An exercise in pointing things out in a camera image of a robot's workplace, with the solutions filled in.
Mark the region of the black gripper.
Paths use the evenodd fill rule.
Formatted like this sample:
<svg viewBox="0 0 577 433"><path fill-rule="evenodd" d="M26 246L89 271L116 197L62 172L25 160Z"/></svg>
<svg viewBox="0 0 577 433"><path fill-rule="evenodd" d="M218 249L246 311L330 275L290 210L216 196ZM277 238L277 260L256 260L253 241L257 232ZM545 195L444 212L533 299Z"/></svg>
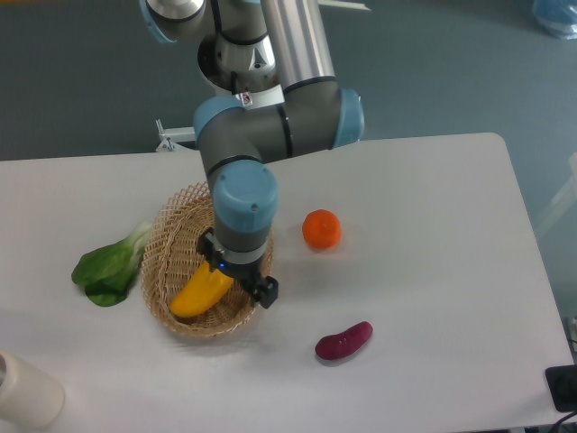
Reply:
<svg viewBox="0 0 577 433"><path fill-rule="evenodd" d="M197 253L204 257L211 271L218 270L241 283L253 304L268 309L277 300L279 283L273 277L261 274L262 258L250 263L232 263L223 260L224 253L217 245L212 227L198 238Z"/></svg>

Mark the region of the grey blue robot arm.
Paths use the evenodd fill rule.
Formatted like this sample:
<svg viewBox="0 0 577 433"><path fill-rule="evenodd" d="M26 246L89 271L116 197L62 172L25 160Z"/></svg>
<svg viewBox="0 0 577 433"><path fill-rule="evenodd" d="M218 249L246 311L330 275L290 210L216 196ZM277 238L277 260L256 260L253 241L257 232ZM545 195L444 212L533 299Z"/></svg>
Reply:
<svg viewBox="0 0 577 433"><path fill-rule="evenodd" d="M335 78L315 1L144 1L150 31L173 43L201 32L211 56L198 60L221 94L193 120L215 223L197 250L268 308L278 282L261 264L278 208L269 164L358 142L359 95Z"/></svg>

